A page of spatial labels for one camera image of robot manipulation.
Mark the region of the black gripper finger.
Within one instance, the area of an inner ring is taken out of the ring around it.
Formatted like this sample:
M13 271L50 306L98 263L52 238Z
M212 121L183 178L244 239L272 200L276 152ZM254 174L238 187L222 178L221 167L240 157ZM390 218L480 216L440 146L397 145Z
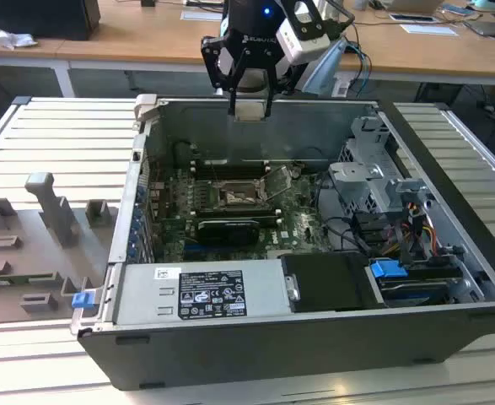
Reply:
M227 74L223 73L218 64L223 50L226 50L232 57L231 67ZM213 87L229 92L228 114L234 116L239 82L247 68L248 48L237 35L205 36L201 42L201 53Z
M292 70L288 59L282 51L263 53L261 70L265 75L267 92L264 117L268 118L272 113L274 96L288 90Z

